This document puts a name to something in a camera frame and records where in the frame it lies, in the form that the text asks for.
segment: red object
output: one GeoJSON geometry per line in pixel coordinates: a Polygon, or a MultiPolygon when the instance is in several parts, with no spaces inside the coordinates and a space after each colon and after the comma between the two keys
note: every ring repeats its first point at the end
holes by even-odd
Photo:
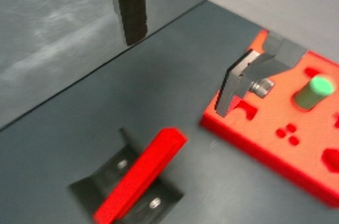
{"type": "MultiPolygon", "coordinates": [[[[267,31],[251,49],[262,53],[267,31]]],[[[300,111],[295,92],[318,73],[339,85],[339,64],[308,52],[296,67],[271,77],[264,99],[248,93],[227,117],[215,111],[216,97],[201,125],[295,182],[327,205],[339,207],[339,90],[312,110],[300,111]]]]}
{"type": "Polygon", "coordinates": [[[111,224],[113,220],[123,218],[185,142],[184,135],[175,128],[163,129],[159,132],[131,170],[95,212],[93,220],[96,223],[111,224]]]}

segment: bolt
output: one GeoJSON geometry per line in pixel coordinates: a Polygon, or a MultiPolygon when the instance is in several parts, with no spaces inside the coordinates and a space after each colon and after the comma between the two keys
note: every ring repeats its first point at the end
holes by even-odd
{"type": "Polygon", "coordinates": [[[123,169],[128,164],[128,161],[127,160],[123,160],[116,166],[119,169],[123,169]]]}
{"type": "Polygon", "coordinates": [[[274,82],[264,78],[260,82],[254,82],[250,92],[252,92],[259,98],[264,98],[274,87],[274,82]]]}
{"type": "Polygon", "coordinates": [[[160,200],[159,197],[156,197],[156,198],[151,201],[151,203],[149,203],[149,208],[151,208],[151,209],[155,209],[155,208],[160,205],[160,203],[161,203],[161,200],[160,200]]]}

